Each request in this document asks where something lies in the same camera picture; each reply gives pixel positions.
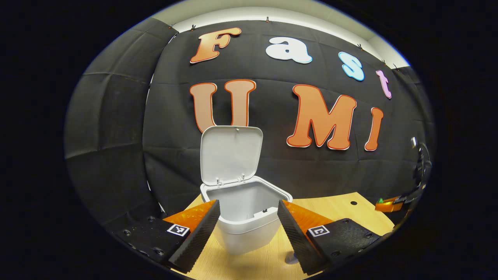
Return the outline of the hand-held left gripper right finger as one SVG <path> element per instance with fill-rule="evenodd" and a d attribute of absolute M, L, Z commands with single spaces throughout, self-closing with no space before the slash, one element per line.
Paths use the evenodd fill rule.
<path fill-rule="evenodd" d="M 333 221 L 286 200 L 277 214 L 302 271 L 336 269 L 366 253 L 381 236 L 349 218 Z"/>

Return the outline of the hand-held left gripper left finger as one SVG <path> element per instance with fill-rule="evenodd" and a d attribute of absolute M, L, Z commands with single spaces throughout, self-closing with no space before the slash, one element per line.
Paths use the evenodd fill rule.
<path fill-rule="evenodd" d="M 220 216 L 214 199 L 167 218 L 150 216 L 112 231 L 149 260 L 182 273 L 192 270 Z"/>

